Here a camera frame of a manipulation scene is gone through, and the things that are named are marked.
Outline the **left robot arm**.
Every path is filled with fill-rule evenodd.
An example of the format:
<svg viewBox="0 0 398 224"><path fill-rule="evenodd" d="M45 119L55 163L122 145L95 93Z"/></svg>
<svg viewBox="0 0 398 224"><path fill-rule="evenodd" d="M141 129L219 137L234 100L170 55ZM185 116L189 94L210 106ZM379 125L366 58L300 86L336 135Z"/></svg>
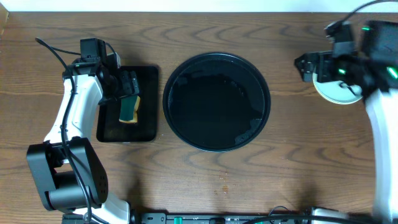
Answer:
<svg viewBox="0 0 398 224"><path fill-rule="evenodd" d="M48 211L83 223L130 223L130 204L109 191L108 177L90 143L99 105L121 103L122 123L137 122L140 90L135 72L122 69L111 45L82 39L78 58L64 64L63 98L55 122L40 144L30 145L27 162Z"/></svg>

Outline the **green yellow sponge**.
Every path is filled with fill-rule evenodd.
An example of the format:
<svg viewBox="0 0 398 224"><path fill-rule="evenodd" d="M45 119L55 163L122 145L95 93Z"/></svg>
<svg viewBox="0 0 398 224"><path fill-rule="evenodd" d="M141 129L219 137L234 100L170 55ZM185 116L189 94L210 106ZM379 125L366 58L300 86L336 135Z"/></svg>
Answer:
<svg viewBox="0 0 398 224"><path fill-rule="evenodd" d="M137 123L137 111L139 109L140 102L141 98L138 95L123 98L121 100L119 121L122 123Z"/></svg>

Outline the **yellow plate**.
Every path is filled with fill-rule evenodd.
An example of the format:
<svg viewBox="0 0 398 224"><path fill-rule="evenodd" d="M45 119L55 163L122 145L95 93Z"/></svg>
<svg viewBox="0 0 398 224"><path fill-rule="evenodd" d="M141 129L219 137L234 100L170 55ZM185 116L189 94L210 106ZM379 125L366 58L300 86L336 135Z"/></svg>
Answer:
<svg viewBox="0 0 398 224"><path fill-rule="evenodd" d="M317 88L317 92L327 101L338 105L350 105L362 98L361 95L356 96L347 88L340 87Z"/></svg>

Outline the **rectangular black tray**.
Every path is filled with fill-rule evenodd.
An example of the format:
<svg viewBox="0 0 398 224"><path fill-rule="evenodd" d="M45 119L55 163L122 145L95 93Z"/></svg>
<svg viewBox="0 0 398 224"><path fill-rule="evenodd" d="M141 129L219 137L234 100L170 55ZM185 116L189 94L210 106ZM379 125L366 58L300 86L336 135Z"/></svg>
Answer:
<svg viewBox="0 0 398 224"><path fill-rule="evenodd" d="M155 66L122 66L123 70L135 72L141 101L137 109L136 123L119 120L122 108L120 101L99 107L96 138L100 142L147 142L157 132L159 104L159 71Z"/></svg>

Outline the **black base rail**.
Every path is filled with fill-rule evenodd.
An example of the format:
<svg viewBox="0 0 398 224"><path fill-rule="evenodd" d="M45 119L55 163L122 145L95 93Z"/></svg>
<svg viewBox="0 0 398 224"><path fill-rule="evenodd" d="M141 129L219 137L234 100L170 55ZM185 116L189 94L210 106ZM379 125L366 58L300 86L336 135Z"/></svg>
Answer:
<svg viewBox="0 0 398 224"><path fill-rule="evenodd" d="M316 215L277 214L271 216L254 215L167 215L165 213L143 213L133 215L127 220L105 220L94 215L92 223L128 223L128 224L300 224L300 223L372 223L369 219L354 219Z"/></svg>

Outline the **light blue plate top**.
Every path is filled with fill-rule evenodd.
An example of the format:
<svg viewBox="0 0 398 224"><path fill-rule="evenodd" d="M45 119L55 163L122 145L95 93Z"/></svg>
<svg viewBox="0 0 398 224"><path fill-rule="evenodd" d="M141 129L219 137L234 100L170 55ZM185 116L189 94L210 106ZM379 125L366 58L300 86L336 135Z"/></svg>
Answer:
<svg viewBox="0 0 398 224"><path fill-rule="evenodd" d="M318 94L329 102L350 105L362 99L362 89L357 85L347 85L342 81L317 82L318 75L313 73L313 84Z"/></svg>

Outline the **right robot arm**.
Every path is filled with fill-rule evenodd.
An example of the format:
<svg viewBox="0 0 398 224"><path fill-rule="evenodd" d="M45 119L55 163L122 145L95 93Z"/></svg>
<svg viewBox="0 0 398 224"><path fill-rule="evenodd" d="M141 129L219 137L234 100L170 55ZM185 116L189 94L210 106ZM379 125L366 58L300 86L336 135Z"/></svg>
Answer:
<svg viewBox="0 0 398 224"><path fill-rule="evenodd" d="M327 101L363 101L374 142L373 214L381 223L397 223L397 23L365 23L360 48L348 21L333 22L325 32L332 50L305 53L294 65Z"/></svg>

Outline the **round black tray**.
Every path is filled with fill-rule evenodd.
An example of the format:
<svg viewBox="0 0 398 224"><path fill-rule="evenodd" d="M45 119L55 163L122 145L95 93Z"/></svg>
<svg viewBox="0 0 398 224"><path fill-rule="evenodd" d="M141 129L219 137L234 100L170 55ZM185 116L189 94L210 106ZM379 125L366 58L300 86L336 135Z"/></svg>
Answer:
<svg viewBox="0 0 398 224"><path fill-rule="evenodd" d="M162 106L168 125L183 142L203 151L225 152L261 133L271 112L271 94L251 62L209 52L172 72Z"/></svg>

